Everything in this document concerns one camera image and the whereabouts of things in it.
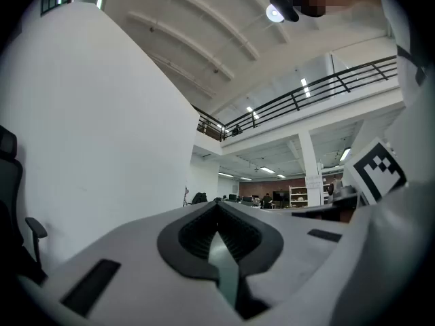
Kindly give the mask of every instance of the chair armrest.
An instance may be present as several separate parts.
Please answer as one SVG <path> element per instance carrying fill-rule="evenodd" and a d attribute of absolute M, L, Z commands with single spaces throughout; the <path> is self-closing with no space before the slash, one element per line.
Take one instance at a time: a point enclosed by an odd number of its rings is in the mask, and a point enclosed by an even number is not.
<path fill-rule="evenodd" d="M 38 239 L 45 238 L 47 236 L 46 229 L 33 217 L 26 217 L 26 223 L 32 230 L 33 235 L 36 235 Z"/>

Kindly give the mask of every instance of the ceiling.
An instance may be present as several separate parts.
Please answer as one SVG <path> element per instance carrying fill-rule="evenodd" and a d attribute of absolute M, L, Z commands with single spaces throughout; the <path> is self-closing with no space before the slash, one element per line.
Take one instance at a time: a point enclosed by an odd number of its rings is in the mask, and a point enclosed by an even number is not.
<path fill-rule="evenodd" d="M 229 108 L 219 115 L 225 120 L 293 89 L 300 81 L 293 74 L 298 67 L 304 68 L 304 76 L 317 79 L 328 74 L 324 54 L 387 30 L 382 11 L 369 5 L 321 18 L 301 16 L 297 23 L 273 23 L 264 13 L 268 4 L 106 0 L 105 13 L 192 104 L 213 114 Z"/>
<path fill-rule="evenodd" d="M 375 137 L 385 140 L 385 130 L 402 112 L 403 108 L 394 109 L 387 113 L 371 113 L 365 120 L 354 121 L 343 126 L 325 126 L 321 132 L 311 135 L 315 157 L 324 168 L 332 168 L 339 164 L 340 158 L 347 147 L 356 145 L 366 146 Z M 302 149 L 298 137 L 290 137 L 286 141 L 275 141 L 254 147 L 237 156 L 225 156 L 220 159 L 220 172 L 236 177 L 248 177 L 258 180 L 275 180 L 276 174 L 287 177 L 304 174 Z M 263 170 L 256 170 L 265 166 L 276 173 L 270 175 Z"/>

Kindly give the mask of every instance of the office chair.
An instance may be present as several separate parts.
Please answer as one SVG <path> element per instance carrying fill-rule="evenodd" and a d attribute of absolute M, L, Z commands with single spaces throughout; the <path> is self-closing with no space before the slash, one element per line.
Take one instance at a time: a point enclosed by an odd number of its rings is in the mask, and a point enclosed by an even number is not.
<path fill-rule="evenodd" d="M 2 233 L 11 239 L 11 246 L 7 248 L 8 259 L 15 273 L 40 284 L 47 276 L 41 269 L 38 242 L 47 236 L 47 231 L 36 219 L 26 217 L 25 221 L 33 235 L 35 262 L 23 246 L 24 240 L 17 222 L 16 199 L 22 178 L 22 165 L 15 159 L 16 151 L 16 136 L 0 126 L 0 226 Z"/>

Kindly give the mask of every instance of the ceiling beam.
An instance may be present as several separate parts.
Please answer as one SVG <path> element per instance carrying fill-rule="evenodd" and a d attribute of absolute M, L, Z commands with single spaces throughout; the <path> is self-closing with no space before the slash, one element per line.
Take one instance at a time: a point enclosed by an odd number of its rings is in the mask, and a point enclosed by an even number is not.
<path fill-rule="evenodd" d="M 202 46 L 198 45 L 197 42 L 190 39 L 188 36 L 184 35 L 183 33 L 180 33 L 178 30 L 172 28 L 171 26 L 165 23 L 158 22 L 154 18 L 151 18 L 144 14 L 140 14 L 138 12 L 130 11 L 129 13 L 127 13 L 127 16 L 133 20 L 136 20 L 137 22 L 146 24 L 148 26 L 153 26 L 156 29 L 162 31 L 163 33 L 172 36 L 174 39 L 182 42 L 184 45 L 188 46 L 196 53 L 200 54 L 205 60 L 213 64 L 213 66 L 216 69 L 221 71 L 228 79 L 234 78 L 234 73 L 231 70 L 229 70 L 225 65 L 218 62 L 209 51 L 204 49 Z"/>
<path fill-rule="evenodd" d="M 293 156 L 298 160 L 300 167 L 302 168 L 303 172 L 305 173 L 304 160 L 303 160 L 302 156 L 299 156 L 298 150 L 297 150 L 296 146 L 294 145 L 293 140 L 288 141 L 287 146 L 290 149 L 290 151 L 292 152 Z"/>
<path fill-rule="evenodd" d="M 188 3 L 191 3 L 193 6 L 201 10 L 203 13 L 210 16 L 214 19 L 218 24 L 222 25 L 233 37 L 235 37 L 239 42 L 243 45 L 243 47 L 248 51 L 249 55 L 253 60 L 257 60 L 260 57 L 257 49 L 248 41 L 248 39 L 240 33 L 237 28 L 232 25 L 223 15 L 221 15 L 216 10 L 211 9 L 204 1 L 202 0 L 184 0 Z"/>
<path fill-rule="evenodd" d="M 257 3 L 257 5 L 260 7 L 260 9 L 261 9 L 264 13 L 266 13 L 266 8 L 268 7 L 268 3 L 265 4 L 265 3 L 263 2 L 263 0 L 254 0 L 254 1 Z M 284 41 L 285 41 L 286 43 L 289 43 L 289 42 L 291 41 L 291 40 L 290 40 L 290 36 L 289 36 L 289 35 L 287 34 L 287 32 L 285 31 L 285 29 L 284 29 L 282 23 L 274 23 L 274 25 L 278 28 L 278 31 L 279 31 L 279 33 L 281 34 L 281 36 L 283 37 Z"/>
<path fill-rule="evenodd" d="M 172 72 L 176 73 L 177 75 L 182 76 L 184 79 L 188 80 L 191 84 L 193 84 L 196 88 L 198 88 L 203 94 L 205 94 L 206 96 L 208 96 L 209 98 L 212 98 L 215 96 L 215 94 L 213 93 L 213 91 L 210 88 L 206 88 L 200 84 L 198 84 L 195 80 L 195 77 L 193 75 L 191 75 L 190 73 L 188 73 L 187 71 L 185 71 L 184 69 L 182 69 L 181 67 L 179 67 L 178 65 L 174 64 L 173 62 L 171 62 L 170 60 L 159 56 L 153 52 L 148 52 L 146 51 L 146 54 L 154 61 L 157 62 L 158 64 L 163 65 L 164 67 L 168 68 L 169 70 L 171 70 Z"/>

